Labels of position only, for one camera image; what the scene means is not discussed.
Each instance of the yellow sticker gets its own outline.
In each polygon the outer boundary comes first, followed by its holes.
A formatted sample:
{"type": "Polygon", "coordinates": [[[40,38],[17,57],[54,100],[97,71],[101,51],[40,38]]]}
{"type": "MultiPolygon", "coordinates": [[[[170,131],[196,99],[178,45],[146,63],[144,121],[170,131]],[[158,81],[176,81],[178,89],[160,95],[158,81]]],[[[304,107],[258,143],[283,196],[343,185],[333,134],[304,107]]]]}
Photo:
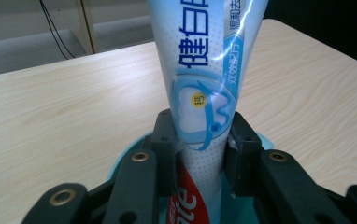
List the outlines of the yellow sticker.
{"type": "Polygon", "coordinates": [[[191,97],[191,104],[196,108],[203,108],[207,103],[207,97],[202,92],[196,92],[191,97]]]}

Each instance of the dark area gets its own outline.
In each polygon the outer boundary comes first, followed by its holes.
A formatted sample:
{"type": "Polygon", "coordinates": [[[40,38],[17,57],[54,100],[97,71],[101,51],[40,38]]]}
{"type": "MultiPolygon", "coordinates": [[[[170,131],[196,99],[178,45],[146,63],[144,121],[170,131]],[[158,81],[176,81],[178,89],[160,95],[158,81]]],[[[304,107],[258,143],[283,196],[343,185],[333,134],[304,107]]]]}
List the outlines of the dark area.
{"type": "Polygon", "coordinates": [[[269,0],[264,18],[281,21],[357,60],[357,0],[269,0]]]}

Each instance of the gray floor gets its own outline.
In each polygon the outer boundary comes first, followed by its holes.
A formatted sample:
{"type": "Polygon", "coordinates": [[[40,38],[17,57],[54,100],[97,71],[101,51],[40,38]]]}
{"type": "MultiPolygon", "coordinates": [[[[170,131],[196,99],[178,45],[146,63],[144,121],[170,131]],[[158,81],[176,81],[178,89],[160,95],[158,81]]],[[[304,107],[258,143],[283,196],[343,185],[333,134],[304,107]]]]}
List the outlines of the gray floor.
{"type": "MultiPolygon", "coordinates": [[[[93,29],[100,51],[153,40],[149,17],[96,24],[93,29]]],[[[86,55],[70,30],[59,31],[59,34],[75,57],[86,55]]],[[[67,58],[72,58],[63,47],[62,50],[67,58]]],[[[0,74],[64,60],[51,33],[0,40],[0,74]]]]}

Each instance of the wood grain surface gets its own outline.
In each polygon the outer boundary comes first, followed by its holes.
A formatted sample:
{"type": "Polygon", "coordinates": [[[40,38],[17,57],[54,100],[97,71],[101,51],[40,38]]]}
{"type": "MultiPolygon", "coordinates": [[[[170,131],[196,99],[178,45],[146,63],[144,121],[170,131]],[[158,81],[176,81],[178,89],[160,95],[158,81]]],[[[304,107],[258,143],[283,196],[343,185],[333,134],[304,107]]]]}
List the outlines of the wood grain surface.
{"type": "MultiPolygon", "coordinates": [[[[0,223],[56,185],[103,183],[165,108],[154,43],[0,75],[0,223]]],[[[357,184],[357,61],[263,21],[237,111],[318,184],[357,184]]]]}

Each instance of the red logo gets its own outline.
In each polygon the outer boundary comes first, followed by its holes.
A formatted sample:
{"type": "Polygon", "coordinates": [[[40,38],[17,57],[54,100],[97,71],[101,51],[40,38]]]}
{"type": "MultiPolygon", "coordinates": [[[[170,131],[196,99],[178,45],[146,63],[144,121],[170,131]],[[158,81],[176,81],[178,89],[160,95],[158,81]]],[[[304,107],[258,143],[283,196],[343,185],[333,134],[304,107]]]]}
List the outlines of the red logo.
{"type": "Polygon", "coordinates": [[[208,224],[205,203],[193,179],[179,163],[178,191],[170,197],[167,206],[166,224],[208,224]]]}

